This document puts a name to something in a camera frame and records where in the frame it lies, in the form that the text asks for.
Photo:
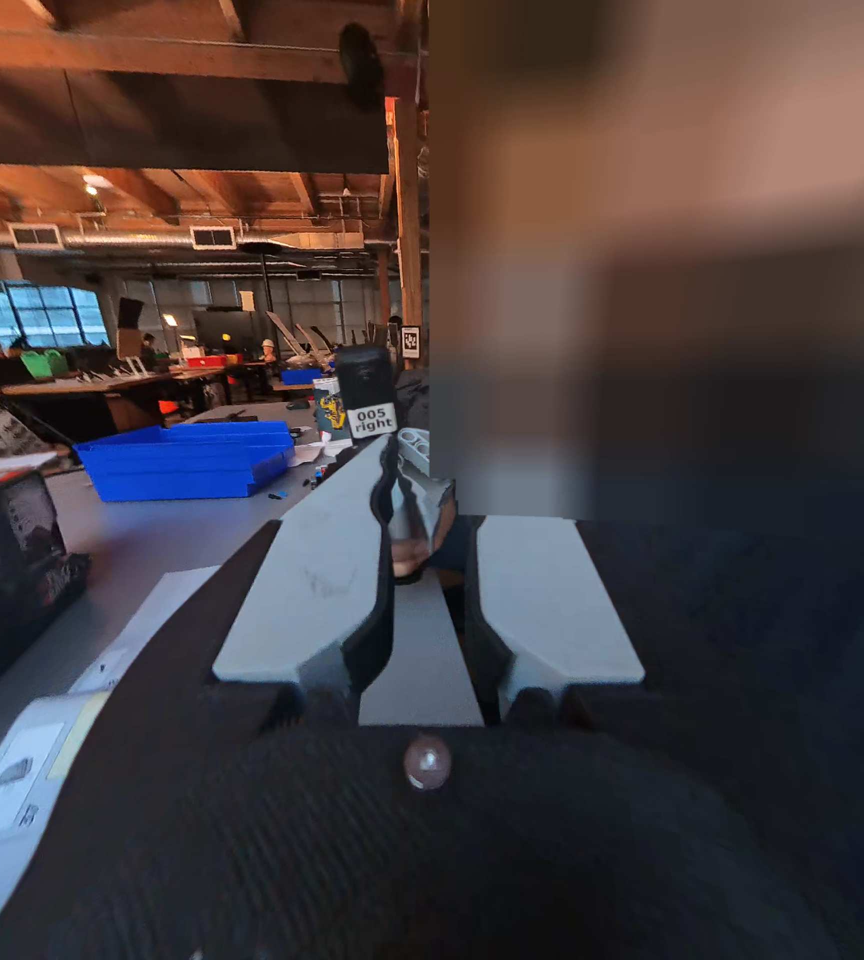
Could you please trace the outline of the black lego set box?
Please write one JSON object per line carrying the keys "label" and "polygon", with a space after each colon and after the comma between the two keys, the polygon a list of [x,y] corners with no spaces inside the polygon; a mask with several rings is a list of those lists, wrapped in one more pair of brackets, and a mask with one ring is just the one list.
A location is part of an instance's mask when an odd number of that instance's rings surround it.
{"label": "black lego set box", "polygon": [[0,471],[0,676],[86,590],[92,558],[71,551],[40,471]]}

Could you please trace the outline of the long wooden workbench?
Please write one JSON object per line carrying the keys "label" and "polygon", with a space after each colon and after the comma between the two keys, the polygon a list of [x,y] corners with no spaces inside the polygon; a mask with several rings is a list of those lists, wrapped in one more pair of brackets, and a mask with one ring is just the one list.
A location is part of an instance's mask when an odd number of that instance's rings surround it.
{"label": "long wooden workbench", "polygon": [[67,446],[166,425],[161,402],[187,402],[193,415],[207,410],[206,386],[219,387],[232,402],[228,375],[220,368],[181,369],[165,374],[0,387],[0,407],[14,414],[42,439]]}

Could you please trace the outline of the wooden post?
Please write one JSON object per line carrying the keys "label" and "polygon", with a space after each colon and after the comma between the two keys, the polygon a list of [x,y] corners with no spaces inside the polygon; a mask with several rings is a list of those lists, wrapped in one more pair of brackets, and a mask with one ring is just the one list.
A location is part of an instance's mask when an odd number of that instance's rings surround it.
{"label": "wooden post", "polygon": [[[424,331],[419,113],[413,101],[390,96],[385,98],[385,110],[396,199],[401,317],[403,326],[421,326]],[[422,344],[421,358],[404,359],[406,366],[419,364],[424,352]]]}

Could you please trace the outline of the white and black lego assembly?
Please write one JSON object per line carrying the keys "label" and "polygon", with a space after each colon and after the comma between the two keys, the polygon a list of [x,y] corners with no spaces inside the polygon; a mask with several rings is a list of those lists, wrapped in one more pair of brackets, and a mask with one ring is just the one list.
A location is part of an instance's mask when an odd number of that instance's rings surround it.
{"label": "white and black lego assembly", "polygon": [[408,463],[415,471],[424,476],[430,472],[430,443],[427,429],[402,427],[397,432],[398,456],[400,461]]}

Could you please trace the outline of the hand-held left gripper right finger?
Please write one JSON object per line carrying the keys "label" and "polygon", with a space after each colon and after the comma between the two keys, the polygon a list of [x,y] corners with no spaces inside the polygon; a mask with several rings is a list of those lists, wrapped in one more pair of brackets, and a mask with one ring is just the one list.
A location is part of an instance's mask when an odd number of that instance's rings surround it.
{"label": "hand-held left gripper right finger", "polygon": [[571,690],[634,690],[645,669],[573,520],[482,518],[464,580],[464,651],[486,722],[522,697],[557,713]]}

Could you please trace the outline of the blue plastic bin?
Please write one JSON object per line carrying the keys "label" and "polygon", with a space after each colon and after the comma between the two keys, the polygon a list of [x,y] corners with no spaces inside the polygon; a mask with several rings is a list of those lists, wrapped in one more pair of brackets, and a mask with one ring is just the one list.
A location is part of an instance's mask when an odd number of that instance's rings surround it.
{"label": "blue plastic bin", "polygon": [[250,498],[290,467],[287,424],[183,423],[76,444],[99,498],[145,502]]}

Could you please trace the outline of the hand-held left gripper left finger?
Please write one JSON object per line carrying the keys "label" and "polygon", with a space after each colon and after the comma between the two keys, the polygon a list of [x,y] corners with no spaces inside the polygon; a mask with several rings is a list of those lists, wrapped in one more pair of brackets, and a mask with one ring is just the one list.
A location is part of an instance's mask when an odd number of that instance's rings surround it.
{"label": "hand-held left gripper left finger", "polygon": [[219,681],[361,695],[393,646],[397,444],[360,447],[282,518],[212,671]]}

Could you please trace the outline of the patterned black and white paper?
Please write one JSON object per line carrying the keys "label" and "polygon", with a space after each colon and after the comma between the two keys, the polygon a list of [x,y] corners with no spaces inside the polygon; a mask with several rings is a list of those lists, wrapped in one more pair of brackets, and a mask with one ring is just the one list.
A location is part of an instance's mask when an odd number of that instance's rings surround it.
{"label": "patterned black and white paper", "polygon": [[16,416],[0,412],[0,459],[30,455],[57,456],[54,447],[42,440]]}

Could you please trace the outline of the large window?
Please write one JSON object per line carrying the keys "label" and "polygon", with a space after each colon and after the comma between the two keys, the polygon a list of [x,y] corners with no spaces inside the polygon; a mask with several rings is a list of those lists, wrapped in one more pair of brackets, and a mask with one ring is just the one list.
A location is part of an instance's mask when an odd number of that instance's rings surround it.
{"label": "large window", "polygon": [[31,350],[111,345],[96,293],[0,281],[0,347],[16,341]]}

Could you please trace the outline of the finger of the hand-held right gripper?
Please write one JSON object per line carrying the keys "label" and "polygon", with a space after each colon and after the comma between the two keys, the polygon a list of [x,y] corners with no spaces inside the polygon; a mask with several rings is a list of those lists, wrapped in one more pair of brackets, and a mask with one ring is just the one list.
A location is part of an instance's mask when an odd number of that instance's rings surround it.
{"label": "finger of the hand-held right gripper", "polygon": [[431,478],[405,455],[398,453],[390,487],[388,529],[391,543],[436,546],[453,495],[453,481]]}

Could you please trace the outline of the white paper sheet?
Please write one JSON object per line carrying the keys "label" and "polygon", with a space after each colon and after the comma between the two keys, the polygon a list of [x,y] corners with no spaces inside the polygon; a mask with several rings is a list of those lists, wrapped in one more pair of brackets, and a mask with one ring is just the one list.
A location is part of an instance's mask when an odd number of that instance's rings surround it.
{"label": "white paper sheet", "polygon": [[114,687],[218,566],[165,574],[67,692],[33,700],[0,744],[0,913],[40,845],[72,763]]}

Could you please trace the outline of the person's right hand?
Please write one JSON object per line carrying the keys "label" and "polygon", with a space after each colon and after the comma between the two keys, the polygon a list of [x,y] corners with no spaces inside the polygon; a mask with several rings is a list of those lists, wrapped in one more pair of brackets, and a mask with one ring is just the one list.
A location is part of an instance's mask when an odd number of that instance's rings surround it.
{"label": "person's right hand", "polygon": [[390,542],[392,575],[405,582],[419,573],[431,556],[426,537],[394,539]]}

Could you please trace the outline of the lego box with yellow vehicle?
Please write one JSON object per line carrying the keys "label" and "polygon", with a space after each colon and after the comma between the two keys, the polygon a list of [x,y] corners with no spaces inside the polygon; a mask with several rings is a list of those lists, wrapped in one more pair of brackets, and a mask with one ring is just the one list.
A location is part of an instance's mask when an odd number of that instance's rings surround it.
{"label": "lego box with yellow vehicle", "polygon": [[315,420],[319,438],[326,443],[351,441],[352,435],[337,377],[313,381]]}

